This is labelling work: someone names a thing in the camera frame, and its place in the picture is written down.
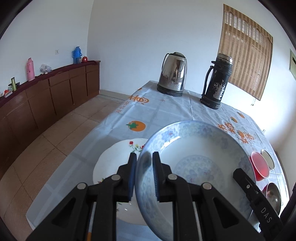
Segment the blue thermos bottle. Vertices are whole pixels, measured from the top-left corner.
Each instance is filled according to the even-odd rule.
[[[76,49],[74,51],[72,51],[72,57],[74,59],[74,64],[80,64],[81,63],[81,49],[79,48],[79,46],[76,47]]]

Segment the clear plastic bag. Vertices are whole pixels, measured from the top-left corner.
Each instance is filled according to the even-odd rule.
[[[42,64],[41,67],[40,67],[40,72],[42,74],[47,74],[49,72],[51,72],[52,68],[46,64]]]

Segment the maroon countertop cloth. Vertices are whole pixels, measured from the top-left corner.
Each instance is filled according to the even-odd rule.
[[[41,74],[39,76],[36,76],[34,80],[32,80],[30,82],[27,81],[27,82],[22,83],[21,85],[19,85],[17,90],[14,91],[10,96],[8,96],[6,98],[4,96],[0,97],[0,108],[5,103],[7,103],[9,100],[11,100],[13,97],[17,96],[19,93],[21,93],[22,91],[28,89],[29,87],[33,86],[34,84],[38,83],[41,80],[49,79],[50,77],[55,76],[56,74],[58,74],[60,72],[69,71],[71,69],[76,69],[76,68],[83,67],[83,66],[86,66],[86,65],[98,64],[98,62],[100,62],[100,61],[91,60],[91,61],[84,62],[84,63],[81,63],[81,64],[70,64],[70,65],[60,67],[58,69],[54,69],[53,71],[49,72],[48,74]]]

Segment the white and blue floral bowl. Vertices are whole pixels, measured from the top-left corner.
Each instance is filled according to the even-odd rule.
[[[173,241],[171,203],[160,203],[155,196],[152,153],[158,151],[162,163],[187,182],[210,182],[246,219],[252,209],[233,171],[242,168],[254,181],[248,155],[230,135],[210,124],[185,120],[153,134],[140,154],[137,167],[136,198],[144,220],[162,240]]]

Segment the screw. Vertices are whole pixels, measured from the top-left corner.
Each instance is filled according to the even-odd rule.
[[[79,183],[79,184],[77,185],[77,188],[78,188],[79,190],[82,190],[82,189],[86,188],[86,184],[85,184],[85,183]]]
[[[206,189],[206,190],[210,190],[210,189],[212,188],[212,185],[211,185],[210,183],[204,183],[204,184],[202,185],[202,187],[203,187],[204,189]]]
[[[175,175],[175,174],[169,174],[168,175],[168,179],[170,179],[170,180],[176,180],[177,179],[177,175]]]
[[[118,181],[120,178],[121,178],[121,176],[118,175],[118,174],[114,174],[114,175],[111,177],[111,179],[112,179],[113,181]]]

